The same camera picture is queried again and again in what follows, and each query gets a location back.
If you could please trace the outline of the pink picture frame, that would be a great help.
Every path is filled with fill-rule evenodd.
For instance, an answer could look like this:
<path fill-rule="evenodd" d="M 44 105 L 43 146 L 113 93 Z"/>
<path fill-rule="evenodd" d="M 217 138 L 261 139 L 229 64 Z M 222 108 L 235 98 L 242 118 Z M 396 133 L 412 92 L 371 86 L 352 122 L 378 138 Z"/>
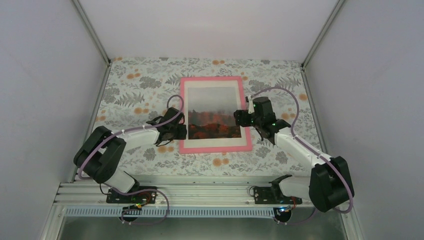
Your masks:
<path fill-rule="evenodd" d="M 234 112 L 245 110 L 240 76 L 183 77 L 180 80 L 187 136 L 180 154 L 250 152 L 250 130 L 236 125 Z"/>

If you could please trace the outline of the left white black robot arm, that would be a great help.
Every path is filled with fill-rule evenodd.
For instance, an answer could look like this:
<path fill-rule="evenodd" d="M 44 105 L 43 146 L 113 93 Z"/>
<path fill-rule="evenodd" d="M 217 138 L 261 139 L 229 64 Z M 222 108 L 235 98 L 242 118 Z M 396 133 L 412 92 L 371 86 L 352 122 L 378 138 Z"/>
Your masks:
<path fill-rule="evenodd" d="M 165 115 L 148 121 L 141 127 L 112 131 L 105 126 L 93 130 L 73 158 L 78 175 L 86 174 L 98 184 L 111 187 L 124 201 L 139 197 L 139 182 L 119 168 L 124 152 L 142 146 L 165 145 L 173 140 L 185 140 L 185 116 L 174 107 Z"/>

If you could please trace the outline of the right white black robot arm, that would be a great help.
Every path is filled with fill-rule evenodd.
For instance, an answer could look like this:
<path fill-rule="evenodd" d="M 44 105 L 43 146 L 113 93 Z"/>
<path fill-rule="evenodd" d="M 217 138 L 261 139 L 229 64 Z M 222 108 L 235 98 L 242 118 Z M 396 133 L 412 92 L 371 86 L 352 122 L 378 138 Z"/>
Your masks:
<path fill-rule="evenodd" d="M 353 207 L 354 188 L 347 161 L 320 152 L 294 132 L 291 124 L 278 119 L 268 97 L 246 97 L 247 110 L 234 112 L 239 127 L 253 127 L 262 140 L 274 146 L 300 163 L 309 171 L 309 176 L 287 174 L 271 181 L 271 198 L 278 204 L 289 197 L 311 201 L 320 212 L 327 212 L 348 202 L 349 212 Z"/>

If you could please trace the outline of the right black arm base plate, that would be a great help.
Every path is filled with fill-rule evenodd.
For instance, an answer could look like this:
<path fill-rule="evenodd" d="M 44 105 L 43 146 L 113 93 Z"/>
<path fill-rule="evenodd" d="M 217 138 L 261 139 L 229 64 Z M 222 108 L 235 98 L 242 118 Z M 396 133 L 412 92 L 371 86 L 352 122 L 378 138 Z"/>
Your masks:
<path fill-rule="evenodd" d="M 301 198 L 283 195 L 275 186 L 251 186 L 247 192 L 254 198 L 256 205 L 301 205 L 303 203 Z"/>

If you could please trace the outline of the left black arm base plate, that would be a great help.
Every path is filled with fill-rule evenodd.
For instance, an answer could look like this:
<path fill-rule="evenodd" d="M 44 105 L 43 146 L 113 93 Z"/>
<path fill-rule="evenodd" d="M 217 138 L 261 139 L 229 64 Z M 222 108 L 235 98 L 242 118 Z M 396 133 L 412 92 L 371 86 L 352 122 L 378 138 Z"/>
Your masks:
<path fill-rule="evenodd" d="M 146 191 L 134 195 L 123 195 L 110 189 L 106 196 L 106 203 L 127 205 L 155 204 L 156 197 L 157 193 L 155 191 Z"/>

